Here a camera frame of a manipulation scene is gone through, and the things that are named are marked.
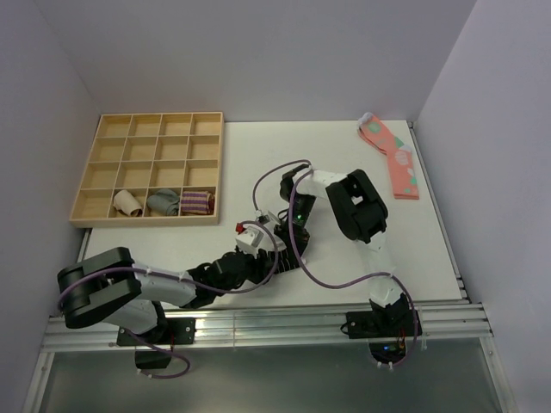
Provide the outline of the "purple striped sock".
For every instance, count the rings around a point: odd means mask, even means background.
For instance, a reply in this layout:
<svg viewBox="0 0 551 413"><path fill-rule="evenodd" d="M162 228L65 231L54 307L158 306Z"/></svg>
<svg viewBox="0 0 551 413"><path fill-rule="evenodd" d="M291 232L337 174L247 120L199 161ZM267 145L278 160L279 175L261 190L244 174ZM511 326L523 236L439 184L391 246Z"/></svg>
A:
<svg viewBox="0 0 551 413"><path fill-rule="evenodd" d="M215 196L209 191L185 190L180 199L182 215L211 215L214 213Z"/></svg>

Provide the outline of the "black white-striped sock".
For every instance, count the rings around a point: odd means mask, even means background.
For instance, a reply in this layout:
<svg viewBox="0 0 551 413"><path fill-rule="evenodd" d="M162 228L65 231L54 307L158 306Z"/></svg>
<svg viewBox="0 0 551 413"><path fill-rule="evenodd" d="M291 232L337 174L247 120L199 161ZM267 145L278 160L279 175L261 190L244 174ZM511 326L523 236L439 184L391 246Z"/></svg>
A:
<svg viewBox="0 0 551 413"><path fill-rule="evenodd" d="M277 252L277 268L275 273L283 274L301 268L300 262L305 263L306 261L302 257L298 258L291 247L279 250Z"/></svg>

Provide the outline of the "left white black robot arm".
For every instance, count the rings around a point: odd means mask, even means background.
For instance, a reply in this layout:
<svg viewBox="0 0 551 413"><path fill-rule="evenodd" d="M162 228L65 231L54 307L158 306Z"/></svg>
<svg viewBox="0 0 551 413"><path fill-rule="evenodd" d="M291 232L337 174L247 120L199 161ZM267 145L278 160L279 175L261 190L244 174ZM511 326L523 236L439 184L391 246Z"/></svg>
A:
<svg viewBox="0 0 551 413"><path fill-rule="evenodd" d="M128 248L117 247L58 272L59 309L69 329L105 322L158 343L168 332L163 303L199 309L244 293L247 282L253 291L277 273L281 260L280 251L234 250L178 273L139 264Z"/></svg>

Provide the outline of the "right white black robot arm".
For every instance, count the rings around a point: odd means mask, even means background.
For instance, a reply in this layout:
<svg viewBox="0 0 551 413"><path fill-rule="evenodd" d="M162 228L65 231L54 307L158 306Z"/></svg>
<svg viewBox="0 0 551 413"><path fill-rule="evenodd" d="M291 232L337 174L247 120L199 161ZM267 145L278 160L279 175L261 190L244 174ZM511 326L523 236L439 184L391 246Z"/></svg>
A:
<svg viewBox="0 0 551 413"><path fill-rule="evenodd" d="M295 267L327 289L345 289L364 282L368 286L374 332L389 336L408 324L419 331L412 297L395 276L387 247L387 206L364 171L343 175L302 164L282 175L280 196L288 202L288 212L278 230ZM368 274L331 285L316 279L306 267L302 258L310 239L306 223L318 199L329 202L338 229L357 246Z"/></svg>

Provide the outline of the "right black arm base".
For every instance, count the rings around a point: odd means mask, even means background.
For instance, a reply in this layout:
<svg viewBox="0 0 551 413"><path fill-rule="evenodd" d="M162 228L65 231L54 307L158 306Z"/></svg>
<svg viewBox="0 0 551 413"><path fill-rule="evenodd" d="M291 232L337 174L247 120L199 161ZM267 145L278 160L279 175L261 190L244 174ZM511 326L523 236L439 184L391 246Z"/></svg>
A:
<svg viewBox="0 0 551 413"><path fill-rule="evenodd" d="M349 311L340 330L349 339L375 339L381 342L398 342L423 333L420 319L415 318L412 311L396 317L384 311Z"/></svg>

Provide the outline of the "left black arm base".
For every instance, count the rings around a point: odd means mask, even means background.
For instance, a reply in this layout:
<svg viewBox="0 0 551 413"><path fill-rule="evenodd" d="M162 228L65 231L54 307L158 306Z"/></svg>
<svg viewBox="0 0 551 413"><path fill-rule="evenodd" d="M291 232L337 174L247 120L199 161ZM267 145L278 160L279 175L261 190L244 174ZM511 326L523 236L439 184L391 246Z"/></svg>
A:
<svg viewBox="0 0 551 413"><path fill-rule="evenodd" d="M135 348L134 364L142 372L161 377L176 353L176 347L191 345L195 340L193 317L166 318L153 330L138 335L119 328L116 345L120 348Z"/></svg>

